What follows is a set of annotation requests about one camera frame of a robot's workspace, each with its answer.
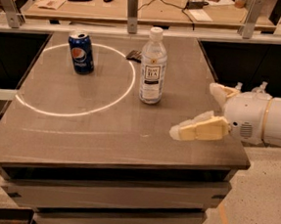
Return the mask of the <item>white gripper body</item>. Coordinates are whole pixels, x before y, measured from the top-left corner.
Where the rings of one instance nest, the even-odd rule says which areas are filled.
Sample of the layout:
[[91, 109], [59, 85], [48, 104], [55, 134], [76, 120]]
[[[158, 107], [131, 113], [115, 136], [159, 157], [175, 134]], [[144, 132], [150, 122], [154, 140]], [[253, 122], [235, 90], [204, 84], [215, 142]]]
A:
[[245, 92], [229, 98], [224, 117], [230, 124], [230, 135], [257, 145], [262, 140], [263, 119], [272, 97], [265, 93]]

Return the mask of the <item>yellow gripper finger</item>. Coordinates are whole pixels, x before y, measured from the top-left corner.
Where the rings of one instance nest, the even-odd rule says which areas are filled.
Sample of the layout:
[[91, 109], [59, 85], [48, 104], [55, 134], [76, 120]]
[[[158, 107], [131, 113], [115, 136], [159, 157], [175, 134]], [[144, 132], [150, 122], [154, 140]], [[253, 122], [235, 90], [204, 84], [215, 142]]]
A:
[[240, 94], [240, 90], [220, 85], [219, 83], [210, 84], [210, 93], [215, 98], [216, 102], [223, 108], [229, 98]]
[[227, 119], [214, 115], [214, 111], [204, 112], [169, 129], [170, 137], [178, 141], [218, 141], [229, 132], [230, 124]]

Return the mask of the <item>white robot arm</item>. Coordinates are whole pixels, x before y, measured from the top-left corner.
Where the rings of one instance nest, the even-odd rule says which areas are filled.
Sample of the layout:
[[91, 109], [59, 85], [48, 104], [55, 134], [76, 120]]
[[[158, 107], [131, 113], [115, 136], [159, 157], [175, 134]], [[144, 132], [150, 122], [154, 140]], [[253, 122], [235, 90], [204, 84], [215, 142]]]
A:
[[281, 98], [265, 91], [266, 83], [241, 92], [219, 83], [210, 85], [210, 93], [220, 105], [222, 116], [207, 111], [193, 119], [170, 128], [174, 140], [220, 140], [230, 135], [252, 145], [265, 144], [281, 147]]

